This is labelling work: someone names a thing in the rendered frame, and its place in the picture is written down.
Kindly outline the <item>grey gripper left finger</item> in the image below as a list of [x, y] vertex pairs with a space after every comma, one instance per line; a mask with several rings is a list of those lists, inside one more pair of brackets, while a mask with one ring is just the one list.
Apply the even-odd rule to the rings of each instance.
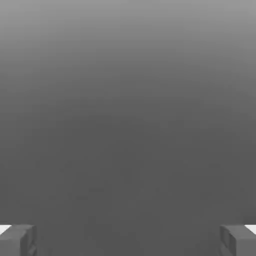
[[0, 256], [38, 256], [37, 226], [11, 225], [0, 235]]

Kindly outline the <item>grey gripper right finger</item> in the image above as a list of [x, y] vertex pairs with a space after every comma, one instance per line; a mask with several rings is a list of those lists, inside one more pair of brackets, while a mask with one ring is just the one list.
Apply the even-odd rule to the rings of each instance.
[[221, 225], [219, 256], [256, 256], [256, 224]]

